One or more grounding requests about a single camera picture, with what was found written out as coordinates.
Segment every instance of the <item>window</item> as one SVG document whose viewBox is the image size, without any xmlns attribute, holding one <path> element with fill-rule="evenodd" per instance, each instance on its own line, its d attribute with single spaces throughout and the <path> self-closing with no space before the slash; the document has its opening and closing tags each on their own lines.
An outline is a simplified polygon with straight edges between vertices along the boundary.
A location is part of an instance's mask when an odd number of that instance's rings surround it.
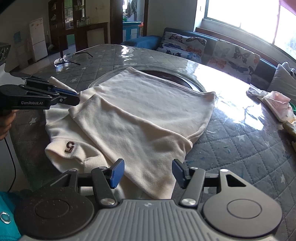
<svg viewBox="0 0 296 241">
<path fill-rule="evenodd" d="M 279 0 L 206 1 L 206 19 L 255 35 L 296 59 L 296 16 Z"/>
</svg>

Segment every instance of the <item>blue gripper pad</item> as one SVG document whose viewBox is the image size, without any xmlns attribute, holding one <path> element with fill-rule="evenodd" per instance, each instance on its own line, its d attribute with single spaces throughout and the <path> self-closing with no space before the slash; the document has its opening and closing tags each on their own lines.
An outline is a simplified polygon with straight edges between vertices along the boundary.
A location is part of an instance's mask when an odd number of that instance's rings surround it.
<svg viewBox="0 0 296 241">
<path fill-rule="evenodd" d="M 118 159 L 109 169 L 112 171 L 109 186 L 114 189 L 124 174 L 124 160 Z"/>
</svg>

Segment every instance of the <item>wall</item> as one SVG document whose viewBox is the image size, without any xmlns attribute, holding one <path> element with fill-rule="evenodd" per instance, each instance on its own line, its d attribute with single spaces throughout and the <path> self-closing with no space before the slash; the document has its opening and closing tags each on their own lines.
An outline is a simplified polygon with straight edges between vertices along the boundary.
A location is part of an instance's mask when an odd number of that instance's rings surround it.
<svg viewBox="0 0 296 241">
<path fill-rule="evenodd" d="M 108 43 L 110 43 L 110 0 L 85 0 L 85 13 L 90 23 L 108 23 Z M 104 43 L 103 29 L 88 31 L 89 47 Z"/>
<path fill-rule="evenodd" d="M 90 23 L 110 22 L 110 0 L 85 0 Z"/>
<path fill-rule="evenodd" d="M 201 22 L 205 16 L 206 0 L 198 0 L 195 13 L 194 29 L 201 25 Z"/>
<path fill-rule="evenodd" d="M 30 37 L 29 22 L 40 17 L 43 17 L 44 34 L 48 34 L 50 39 L 48 0 L 16 0 L 0 15 L 0 23 L 2 23 L 0 25 L 0 42 L 12 45 L 6 62 L 6 72 L 19 65 L 16 55 L 16 48 L 19 45 L 25 45 L 27 59 L 31 58 L 27 48 L 27 38 Z M 21 32 L 22 43 L 15 45 L 13 35 L 18 31 Z"/>
<path fill-rule="evenodd" d="M 147 35 L 163 35 L 166 27 L 194 30 L 197 0 L 149 0 Z"/>
<path fill-rule="evenodd" d="M 230 38 L 236 39 L 242 43 L 252 46 L 253 48 L 265 53 L 266 55 L 278 61 L 279 63 L 288 61 L 291 68 L 296 68 L 296 63 L 292 59 L 289 59 L 286 55 L 284 55 L 282 52 L 280 52 L 276 48 L 272 47 L 271 45 L 265 43 L 264 41 L 248 33 L 245 33 L 244 31 L 227 26 L 225 24 L 207 20 L 207 19 L 202 20 L 200 28 L 204 28 L 219 34 L 223 34 Z"/>
</svg>

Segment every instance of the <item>plastic bag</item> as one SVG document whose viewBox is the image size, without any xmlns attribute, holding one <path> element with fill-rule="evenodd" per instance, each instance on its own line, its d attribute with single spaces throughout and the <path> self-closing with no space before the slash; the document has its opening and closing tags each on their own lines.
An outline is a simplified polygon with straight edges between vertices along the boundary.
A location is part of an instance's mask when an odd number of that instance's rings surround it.
<svg viewBox="0 0 296 241">
<path fill-rule="evenodd" d="M 293 109 L 290 106 L 290 98 L 279 93 L 277 91 L 272 91 L 263 97 L 264 102 L 271 106 L 271 111 L 276 115 L 277 119 L 280 122 L 293 122 L 294 113 Z"/>
<path fill-rule="evenodd" d="M 261 97 L 261 98 L 263 98 L 265 95 L 268 94 L 267 91 L 263 91 L 261 89 L 258 89 L 257 87 L 255 87 L 252 84 L 250 84 L 250 87 L 249 87 L 249 89 L 247 90 L 246 93 L 249 94 L 249 95 L 254 95 L 254 96 L 257 96 L 257 97 Z"/>
<path fill-rule="evenodd" d="M 266 92 L 250 85 L 246 91 L 247 95 L 256 96 L 259 100 L 267 105 L 280 122 L 294 121 L 293 109 L 290 105 L 290 98 L 277 91 Z"/>
</svg>

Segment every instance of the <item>quilted table cover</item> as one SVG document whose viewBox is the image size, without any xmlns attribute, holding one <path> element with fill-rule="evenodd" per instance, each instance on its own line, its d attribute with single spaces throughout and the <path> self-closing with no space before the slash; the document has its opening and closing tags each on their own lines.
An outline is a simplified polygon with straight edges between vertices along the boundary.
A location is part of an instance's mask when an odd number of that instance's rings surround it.
<svg viewBox="0 0 296 241">
<path fill-rule="evenodd" d="M 296 240 L 296 158 L 291 139 L 267 107 L 246 96 L 248 84 L 218 70 L 165 53 L 121 45 L 98 45 L 74 55 L 56 72 L 53 64 L 35 75 L 54 76 L 77 91 L 102 75 L 123 67 L 157 66 L 177 71 L 215 91 L 217 100 L 206 131 L 187 154 L 185 163 L 218 173 L 227 168 L 274 198 L 282 207 L 283 220 L 276 237 Z M 21 167 L 35 190 L 59 172 L 44 154 L 49 144 L 43 111 L 22 110 L 10 131 Z M 204 188 L 203 200 L 215 192 Z M 173 199 L 183 191 L 176 185 Z"/>
</svg>

